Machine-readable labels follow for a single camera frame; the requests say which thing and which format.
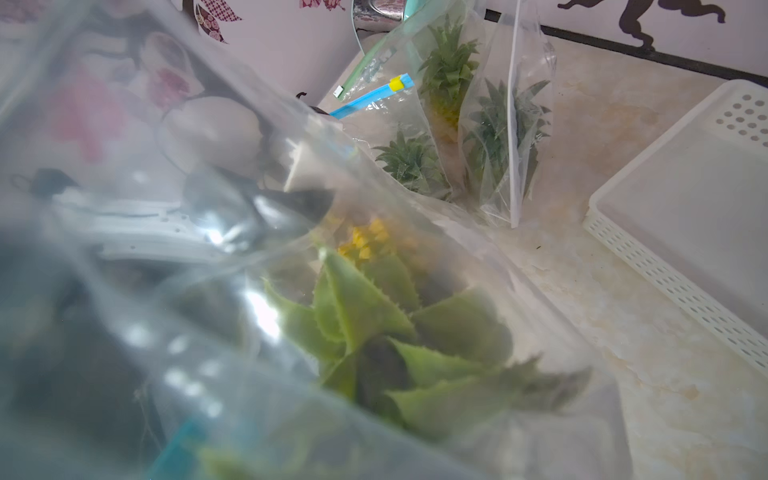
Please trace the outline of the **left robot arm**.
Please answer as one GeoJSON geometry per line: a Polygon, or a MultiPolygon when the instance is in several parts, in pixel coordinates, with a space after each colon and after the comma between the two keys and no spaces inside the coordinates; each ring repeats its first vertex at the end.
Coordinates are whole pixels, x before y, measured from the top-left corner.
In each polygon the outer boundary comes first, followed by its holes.
{"type": "Polygon", "coordinates": [[[1,225],[3,262],[50,262],[40,210],[106,260],[288,255],[312,248],[335,200],[306,142],[228,98],[190,100],[137,136],[121,106],[93,98],[49,97],[24,121],[18,142],[39,166],[4,189],[18,216],[1,225]]]}

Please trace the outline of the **zip-top bag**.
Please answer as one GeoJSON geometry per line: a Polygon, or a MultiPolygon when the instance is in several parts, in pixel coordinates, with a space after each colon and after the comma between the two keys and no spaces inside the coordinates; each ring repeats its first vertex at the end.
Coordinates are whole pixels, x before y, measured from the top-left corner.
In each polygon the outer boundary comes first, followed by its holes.
{"type": "Polygon", "coordinates": [[[498,304],[516,358],[589,367],[559,416],[516,415],[483,436],[428,441],[317,384],[265,300],[266,256],[106,260],[37,214],[50,262],[1,259],[1,475],[5,479],[629,479],[615,379],[565,317],[452,206],[412,193],[342,125],[246,73],[164,1],[1,5],[1,225],[10,176],[32,177],[32,125],[49,97],[121,106],[143,134],[201,97],[231,99],[306,142],[335,193],[313,244],[373,217],[439,243],[441,268],[498,304]]]}

